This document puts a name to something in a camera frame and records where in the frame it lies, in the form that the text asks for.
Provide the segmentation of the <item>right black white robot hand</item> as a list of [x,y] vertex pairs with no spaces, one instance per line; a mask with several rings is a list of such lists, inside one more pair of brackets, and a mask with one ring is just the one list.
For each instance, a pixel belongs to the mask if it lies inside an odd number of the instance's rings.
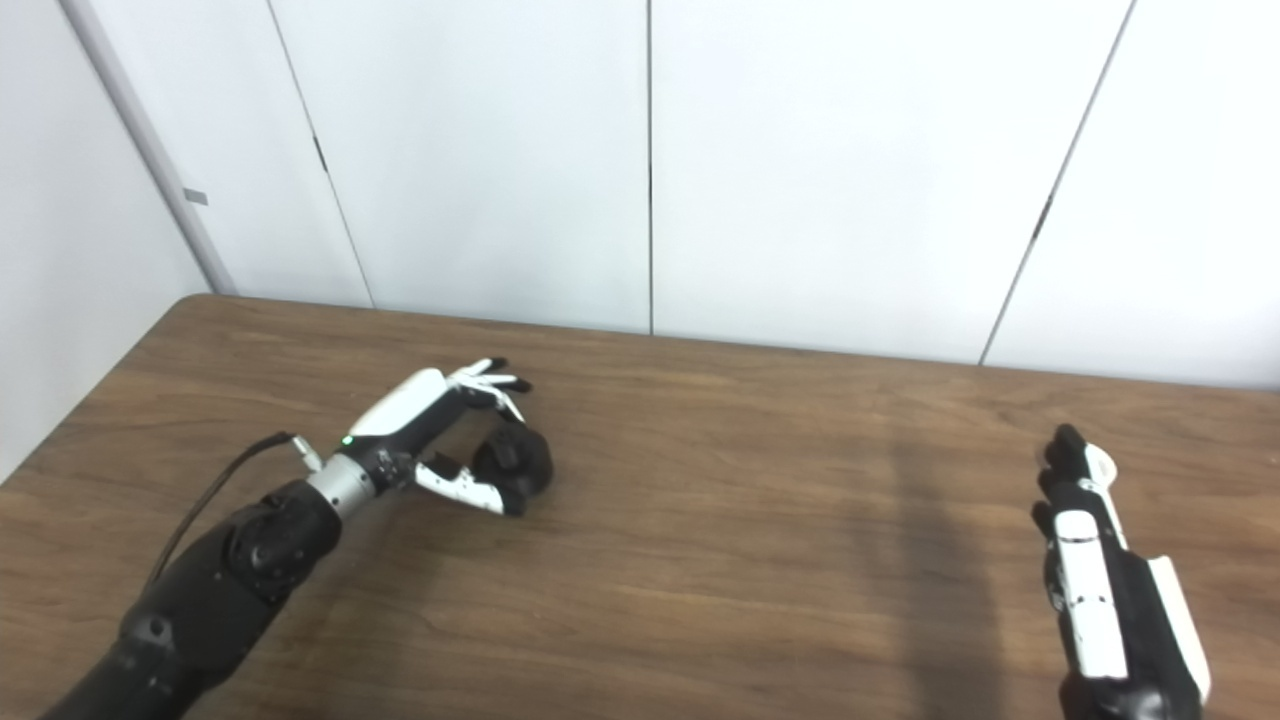
[[1117,465],[1062,424],[1039,456],[1030,510],[1068,673],[1066,719],[1201,719],[1212,678],[1178,571],[1135,553],[1111,489]]

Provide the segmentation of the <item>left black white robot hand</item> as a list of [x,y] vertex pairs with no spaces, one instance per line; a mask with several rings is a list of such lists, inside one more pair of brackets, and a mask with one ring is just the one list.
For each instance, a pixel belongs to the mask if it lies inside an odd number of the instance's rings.
[[522,516],[529,502],[518,491],[430,450],[472,409],[492,410],[516,425],[526,423],[511,396],[532,387],[504,373],[506,364],[503,357],[483,357],[449,374],[438,368],[413,373],[348,429],[337,452],[360,469],[374,497],[417,486],[489,512]]

